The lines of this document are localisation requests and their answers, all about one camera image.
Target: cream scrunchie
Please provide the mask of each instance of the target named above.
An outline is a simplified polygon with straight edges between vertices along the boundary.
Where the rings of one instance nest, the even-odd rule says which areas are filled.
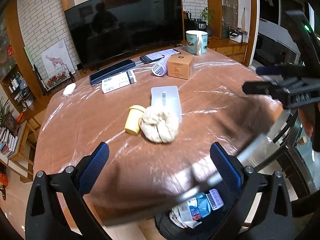
[[[149,106],[142,115],[140,127],[150,141],[169,143],[178,134],[179,118],[171,110]]]

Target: mug handle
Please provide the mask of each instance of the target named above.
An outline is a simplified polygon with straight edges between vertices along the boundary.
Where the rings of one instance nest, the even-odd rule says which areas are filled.
[[[197,55],[201,54],[202,43],[203,43],[202,35],[197,35],[197,51],[196,51]]]

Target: tiled floor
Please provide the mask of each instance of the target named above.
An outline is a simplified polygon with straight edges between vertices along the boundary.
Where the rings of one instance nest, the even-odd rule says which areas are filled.
[[[41,116],[43,118],[44,113],[41,113],[39,115],[39,119],[41,119]],[[280,131],[282,124],[286,119],[287,115],[283,113],[280,117],[280,120],[278,121],[278,125],[275,125],[269,132],[270,137],[274,137]],[[263,147],[257,148],[256,152],[243,164],[256,166],[258,163],[272,154],[277,149],[277,147],[278,145],[276,144],[266,142]],[[277,162],[273,162],[271,165],[263,169],[261,173],[272,174],[276,170],[281,171],[281,167]],[[24,237],[26,205],[32,182],[26,184],[20,182],[20,177],[10,170],[7,170],[7,175],[9,179],[9,186],[6,188],[7,200],[0,200],[0,207],[2,208],[3,212],[5,212],[10,223]],[[297,195],[295,194],[292,185],[290,184],[288,179],[285,180],[288,187],[290,199],[297,199]],[[252,221],[255,210],[257,209],[257,206],[259,204],[260,196],[261,195],[257,194],[251,211],[246,219],[246,222]],[[164,238],[158,233],[153,219],[138,221],[136,223],[130,223],[116,227],[108,227],[104,229],[112,237],[113,240],[164,240]]]

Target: stack of books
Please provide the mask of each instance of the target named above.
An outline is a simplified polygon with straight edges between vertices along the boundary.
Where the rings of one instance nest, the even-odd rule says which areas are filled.
[[[0,128],[0,152],[9,158],[14,153],[18,139],[6,127]]]

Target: brown box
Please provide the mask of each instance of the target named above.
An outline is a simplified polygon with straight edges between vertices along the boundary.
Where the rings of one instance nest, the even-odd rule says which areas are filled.
[[[167,61],[168,76],[189,79],[193,70],[192,54],[174,54]]]

